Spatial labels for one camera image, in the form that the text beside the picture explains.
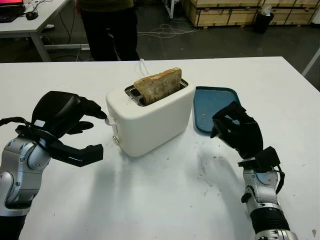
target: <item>black pants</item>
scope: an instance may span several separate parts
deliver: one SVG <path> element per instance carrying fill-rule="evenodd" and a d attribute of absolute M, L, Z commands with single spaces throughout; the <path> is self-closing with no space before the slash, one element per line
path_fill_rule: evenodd
<path fill-rule="evenodd" d="M 117 54 L 122 61 L 139 60 L 134 8 L 113 12 L 81 10 L 81 18 L 95 61 L 117 61 Z"/>

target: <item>wooden pallet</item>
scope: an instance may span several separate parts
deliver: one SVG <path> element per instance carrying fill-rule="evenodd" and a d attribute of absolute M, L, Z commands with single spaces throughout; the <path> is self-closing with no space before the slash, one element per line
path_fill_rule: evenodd
<path fill-rule="evenodd" d="M 286 25 L 307 25 L 312 20 L 312 16 L 315 13 L 315 9 L 310 9 L 308 11 L 304 9 L 292 9 L 286 20 Z"/>
<path fill-rule="evenodd" d="M 195 27 L 226 26 L 230 16 L 229 9 L 196 9 L 189 0 L 183 0 L 185 14 Z"/>
<path fill-rule="evenodd" d="M 190 0 L 182 0 L 187 17 L 195 27 L 250 25 L 255 21 L 257 8 L 196 8 Z M 270 25 L 307 25 L 315 9 L 273 8 Z"/>
<path fill-rule="evenodd" d="M 228 26 L 250 25 L 254 21 L 257 9 L 232 9 Z"/>
<path fill-rule="evenodd" d="M 190 0 L 195 8 L 216 7 L 272 7 L 316 8 L 320 0 Z"/>
<path fill-rule="evenodd" d="M 252 7 L 262 0 L 190 0 L 196 8 Z"/>
<path fill-rule="evenodd" d="M 270 25 L 284 25 L 288 19 L 291 9 L 272 9 L 274 17 Z"/>

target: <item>toaster slot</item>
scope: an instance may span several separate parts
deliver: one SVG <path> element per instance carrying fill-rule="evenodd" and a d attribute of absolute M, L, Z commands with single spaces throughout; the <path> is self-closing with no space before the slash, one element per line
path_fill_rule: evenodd
<path fill-rule="evenodd" d="M 188 83 L 185 80 L 181 79 L 179 91 L 184 89 L 187 86 L 188 86 Z M 141 93 L 133 85 L 128 86 L 124 91 L 137 105 L 141 107 L 146 106 L 145 100 L 142 97 Z"/>

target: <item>table leg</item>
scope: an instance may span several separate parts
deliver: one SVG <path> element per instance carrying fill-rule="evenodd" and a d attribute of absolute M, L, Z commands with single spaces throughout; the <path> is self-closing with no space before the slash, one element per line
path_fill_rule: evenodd
<path fill-rule="evenodd" d="M 320 47 L 318 51 L 316 51 L 315 55 L 311 59 L 311 61 L 308 63 L 308 65 L 305 67 L 305 69 L 302 72 L 302 76 L 306 76 L 307 73 L 309 72 L 310 68 L 313 66 L 313 64 L 316 62 L 316 60 L 320 57 Z"/>
<path fill-rule="evenodd" d="M 40 34 L 38 32 L 31 32 L 30 37 L 32 38 L 32 41 L 33 41 L 41 59 L 42 59 L 42 61 L 51 62 L 51 59 L 50 59 L 49 54 L 45 48 L 45 45 L 40 38 Z"/>
<path fill-rule="evenodd" d="M 171 0 L 170 18 L 174 18 L 175 0 Z"/>

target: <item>person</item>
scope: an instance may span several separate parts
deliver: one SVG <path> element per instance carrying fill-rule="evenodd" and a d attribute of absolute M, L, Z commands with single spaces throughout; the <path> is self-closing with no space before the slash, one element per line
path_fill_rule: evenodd
<path fill-rule="evenodd" d="M 95 61 L 139 60 L 133 0 L 74 0 Z"/>

